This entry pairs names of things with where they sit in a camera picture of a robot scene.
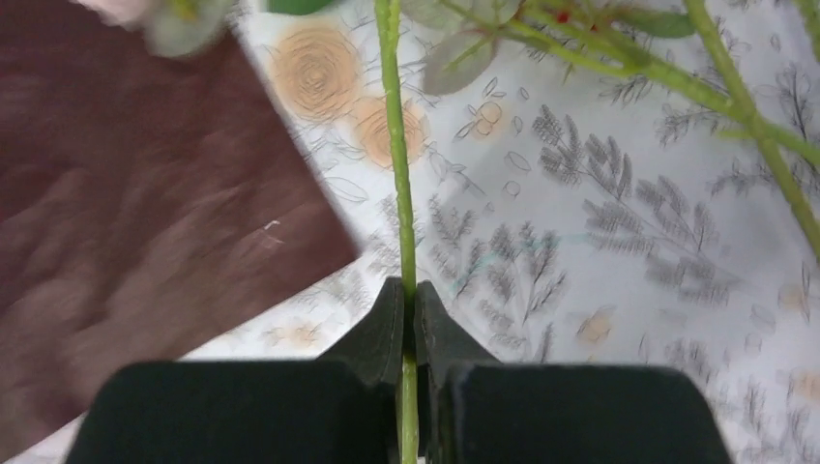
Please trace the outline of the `dark red wrapping paper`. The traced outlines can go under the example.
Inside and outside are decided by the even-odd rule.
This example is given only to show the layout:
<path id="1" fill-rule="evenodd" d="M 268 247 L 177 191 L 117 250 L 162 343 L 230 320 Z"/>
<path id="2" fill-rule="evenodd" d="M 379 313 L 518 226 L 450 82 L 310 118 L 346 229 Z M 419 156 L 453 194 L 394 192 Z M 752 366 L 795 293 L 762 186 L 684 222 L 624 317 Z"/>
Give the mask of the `dark red wrapping paper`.
<path id="1" fill-rule="evenodd" d="M 1 456 L 352 262 L 230 33 L 181 61 L 68 1 L 1 5 Z"/>

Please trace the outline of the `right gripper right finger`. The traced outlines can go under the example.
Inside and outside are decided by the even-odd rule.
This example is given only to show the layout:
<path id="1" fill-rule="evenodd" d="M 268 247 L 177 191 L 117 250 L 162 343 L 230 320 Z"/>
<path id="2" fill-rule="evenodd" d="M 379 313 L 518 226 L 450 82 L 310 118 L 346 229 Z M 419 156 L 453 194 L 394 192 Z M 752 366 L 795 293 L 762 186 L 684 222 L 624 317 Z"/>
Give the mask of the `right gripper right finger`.
<path id="1" fill-rule="evenodd" d="M 420 449 L 429 463 L 727 463 L 705 397 L 661 366 L 502 363 L 417 287 Z"/>

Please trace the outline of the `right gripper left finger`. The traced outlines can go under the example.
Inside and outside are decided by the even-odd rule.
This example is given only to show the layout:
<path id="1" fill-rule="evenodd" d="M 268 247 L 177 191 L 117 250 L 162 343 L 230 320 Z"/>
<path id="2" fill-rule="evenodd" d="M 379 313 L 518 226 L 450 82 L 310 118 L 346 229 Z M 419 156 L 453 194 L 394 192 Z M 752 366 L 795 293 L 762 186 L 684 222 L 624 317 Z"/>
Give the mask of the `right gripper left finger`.
<path id="1" fill-rule="evenodd" d="M 396 463 L 404 291 L 314 360 L 139 362 L 112 375 L 70 463 Z"/>

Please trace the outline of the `pink fake flower bouquet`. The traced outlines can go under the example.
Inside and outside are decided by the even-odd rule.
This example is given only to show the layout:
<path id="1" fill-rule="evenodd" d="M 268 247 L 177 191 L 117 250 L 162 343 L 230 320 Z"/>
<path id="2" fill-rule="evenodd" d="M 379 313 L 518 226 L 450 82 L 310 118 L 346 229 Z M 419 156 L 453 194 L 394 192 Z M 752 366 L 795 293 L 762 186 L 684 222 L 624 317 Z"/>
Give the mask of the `pink fake flower bouquet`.
<path id="1" fill-rule="evenodd" d="M 705 397 L 732 463 L 819 459 L 819 247 L 779 181 L 819 207 L 819 24 L 797 1 L 709 1 L 716 39 L 788 144 L 760 155 L 709 47 L 624 24 L 646 72 L 561 86 L 576 64 L 504 43 L 469 15 L 511 1 L 400 1 L 387 68 L 378 17 L 346 1 L 288 17 L 250 1 L 152 13 L 163 57 L 231 28 L 311 153 L 402 176 L 373 273 L 416 266 L 489 350 L 524 363 L 670 367 Z"/>

